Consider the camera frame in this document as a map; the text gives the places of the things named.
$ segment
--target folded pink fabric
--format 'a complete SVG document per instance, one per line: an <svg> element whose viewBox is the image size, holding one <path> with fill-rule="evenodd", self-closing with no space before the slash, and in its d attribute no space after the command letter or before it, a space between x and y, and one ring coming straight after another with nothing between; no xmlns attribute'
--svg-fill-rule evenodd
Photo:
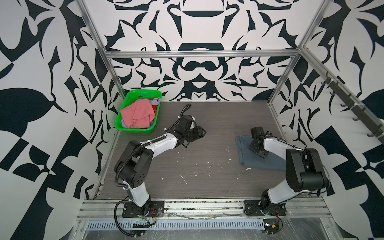
<svg viewBox="0 0 384 240"><path fill-rule="evenodd" d="M150 122L155 118L155 112L148 99L134 102L120 112L127 128L149 128Z"/></svg>

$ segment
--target black and white wallpaper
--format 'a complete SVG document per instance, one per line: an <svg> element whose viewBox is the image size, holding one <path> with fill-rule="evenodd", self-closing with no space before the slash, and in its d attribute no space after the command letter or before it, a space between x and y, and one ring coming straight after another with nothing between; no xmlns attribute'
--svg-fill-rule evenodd
<svg viewBox="0 0 384 240"><path fill-rule="evenodd" d="M108 51L294 49L321 0L86 0Z"/></svg>
<svg viewBox="0 0 384 240"><path fill-rule="evenodd" d="M0 3L1 239L67 239L122 104L73 0Z"/></svg>
<svg viewBox="0 0 384 240"><path fill-rule="evenodd" d="M289 57L133 58L112 61L126 91L156 89L166 101L268 100Z"/></svg>
<svg viewBox="0 0 384 240"><path fill-rule="evenodd" d="M380 0L335 0L315 32L313 52L368 108L384 119L383 19ZM287 140L312 147L331 177L323 197L347 237L384 237L384 145L301 58L273 106Z"/></svg>

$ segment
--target blue cloth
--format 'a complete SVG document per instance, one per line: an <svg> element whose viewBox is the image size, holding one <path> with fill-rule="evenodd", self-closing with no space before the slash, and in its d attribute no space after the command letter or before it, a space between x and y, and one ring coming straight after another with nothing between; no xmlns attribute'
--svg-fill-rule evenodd
<svg viewBox="0 0 384 240"><path fill-rule="evenodd" d="M264 159L249 149L253 138L239 135L235 138L239 151L239 162L245 167L257 167L260 169L279 170L285 172L285 160L270 152Z"/></svg>

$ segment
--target white debris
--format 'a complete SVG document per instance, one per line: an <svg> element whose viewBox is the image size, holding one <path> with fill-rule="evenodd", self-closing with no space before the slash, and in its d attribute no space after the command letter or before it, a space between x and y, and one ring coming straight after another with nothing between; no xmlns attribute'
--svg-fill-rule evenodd
<svg viewBox="0 0 384 240"><path fill-rule="evenodd" d="M179 174L180 177L184 180L185 184L188 186L188 183L185 181L185 179L183 178L183 176L181 176L181 174Z"/></svg>

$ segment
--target green plastic laundry basket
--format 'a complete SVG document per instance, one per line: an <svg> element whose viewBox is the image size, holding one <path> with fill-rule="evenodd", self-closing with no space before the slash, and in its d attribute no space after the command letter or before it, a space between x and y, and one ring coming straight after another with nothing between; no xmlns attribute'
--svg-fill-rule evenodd
<svg viewBox="0 0 384 240"><path fill-rule="evenodd" d="M150 90L150 89L136 89L132 90L129 93L127 93L127 96L125 96L124 102L122 103L121 109L125 108L126 106L131 105L134 103L137 99L154 99L154 98L162 98L163 95L161 94L160 91L157 90ZM156 117L153 121L153 125L149 128L145 129L138 129L138 128L123 128L121 125L121 113L119 112L118 117L116 118L115 121L115 127L119 131L124 131L126 133L143 133L143 134L149 134L153 132L153 129L155 128L156 121L157 121L157 116L159 114L159 109L160 109L160 104L157 106L157 111L156 111Z"/></svg>

